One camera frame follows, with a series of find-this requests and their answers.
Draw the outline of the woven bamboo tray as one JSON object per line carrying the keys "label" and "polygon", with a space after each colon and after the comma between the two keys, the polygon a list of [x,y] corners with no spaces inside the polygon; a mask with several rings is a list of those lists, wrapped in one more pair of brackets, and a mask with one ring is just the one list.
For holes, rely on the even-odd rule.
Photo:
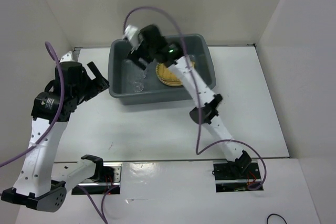
{"label": "woven bamboo tray", "polygon": [[[191,57],[188,57],[187,61],[185,60],[185,57],[182,57],[177,62],[177,64],[173,66],[174,66],[173,69],[177,70],[177,73],[179,74],[179,76],[184,77],[186,74],[190,72],[190,67],[195,68],[195,61]],[[156,73],[157,78],[162,78],[164,80],[179,79],[176,76],[175,72],[172,72],[169,68],[167,68],[164,63],[158,63],[156,65],[155,73]]]}

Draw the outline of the clear plastic cup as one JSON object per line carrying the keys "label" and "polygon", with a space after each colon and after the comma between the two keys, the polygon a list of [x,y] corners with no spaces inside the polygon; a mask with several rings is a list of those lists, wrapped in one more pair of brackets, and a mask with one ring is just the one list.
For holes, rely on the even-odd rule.
{"label": "clear plastic cup", "polygon": [[125,62],[125,69],[127,71],[127,80],[130,82],[141,82],[146,77],[146,70],[139,68],[131,60]]}
{"label": "clear plastic cup", "polygon": [[144,80],[143,78],[132,78],[131,81],[131,88],[133,92],[142,92],[144,89]]}

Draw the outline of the yellow bear plate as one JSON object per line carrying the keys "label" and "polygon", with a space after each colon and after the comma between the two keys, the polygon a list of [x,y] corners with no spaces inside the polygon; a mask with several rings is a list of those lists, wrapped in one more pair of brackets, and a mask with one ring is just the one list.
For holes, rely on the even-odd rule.
{"label": "yellow bear plate", "polygon": [[182,82],[179,79],[175,79],[175,80],[164,80],[162,78],[159,78],[159,80],[166,86],[169,87],[180,87],[182,86]]}

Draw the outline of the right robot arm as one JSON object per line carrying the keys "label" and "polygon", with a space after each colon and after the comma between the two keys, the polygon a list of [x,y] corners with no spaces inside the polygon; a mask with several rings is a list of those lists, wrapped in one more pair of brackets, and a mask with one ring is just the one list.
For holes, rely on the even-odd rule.
{"label": "right robot arm", "polygon": [[192,66],[184,37],[180,35],[179,42],[168,42],[156,25],[148,25],[142,29],[127,25],[123,38],[132,47],[128,59],[137,67],[145,69],[147,63],[157,61],[182,82],[195,102],[195,108],[190,111],[191,119],[199,127],[206,128],[221,145],[231,175],[235,178],[244,177],[248,173],[251,157],[234,141],[224,125],[217,109],[223,97],[214,93]]}

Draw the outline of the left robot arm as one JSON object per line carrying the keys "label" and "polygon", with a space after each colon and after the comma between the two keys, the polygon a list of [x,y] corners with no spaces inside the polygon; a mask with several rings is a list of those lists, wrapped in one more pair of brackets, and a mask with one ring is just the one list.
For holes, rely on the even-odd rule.
{"label": "left robot arm", "polygon": [[52,177],[52,169],[60,139],[77,106],[109,88],[93,62],[87,64],[95,78],[91,79],[78,62],[63,62],[55,69],[55,79],[34,100],[28,150],[15,184],[2,192],[1,200],[27,208],[56,212],[66,194],[84,180],[98,182],[113,173],[103,159],[84,155],[72,166]]}

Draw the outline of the grey plastic bin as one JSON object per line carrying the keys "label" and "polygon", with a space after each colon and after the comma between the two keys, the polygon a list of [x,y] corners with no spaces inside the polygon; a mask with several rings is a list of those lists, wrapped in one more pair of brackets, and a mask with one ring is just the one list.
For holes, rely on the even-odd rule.
{"label": "grey plastic bin", "polygon": [[[200,34],[189,34],[184,35],[184,40],[187,53],[195,62],[196,71],[208,87],[213,89],[216,86],[215,70],[205,39]],[[138,67],[132,62],[127,62],[130,50],[129,42],[122,39],[115,40],[111,44],[108,81],[110,83],[109,93],[113,98],[119,99],[124,105],[191,99],[183,86],[169,87],[158,79],[155,72],[158,64],[156,61],[150,63],[146,69],[146,77],[143,80],[144,89],[141,92],[135,92],[131,81],[131,71],[138,70]]]}

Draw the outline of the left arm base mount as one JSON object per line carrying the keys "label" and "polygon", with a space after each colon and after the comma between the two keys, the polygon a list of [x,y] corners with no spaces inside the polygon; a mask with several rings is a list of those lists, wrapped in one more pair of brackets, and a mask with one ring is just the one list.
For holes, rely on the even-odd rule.
{"label": "left arm base mount", "polygon": [[105,171],[98,181],[86,179],[71,190],[72,195],[84,195],[84,188],[90,195],[118,195],[120,193],[122,163],[105,162]]}

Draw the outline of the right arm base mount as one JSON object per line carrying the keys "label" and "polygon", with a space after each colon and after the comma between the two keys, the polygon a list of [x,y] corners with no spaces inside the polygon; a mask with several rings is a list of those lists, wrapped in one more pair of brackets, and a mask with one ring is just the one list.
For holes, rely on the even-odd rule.
{"label": "right arm base mount", "polygon": [[257,162],[252,162],[242,175],[235,175],[226,161],[214,162],[212,175],[217,193],[249,191],[249,186],[257,187],[262,181]]}

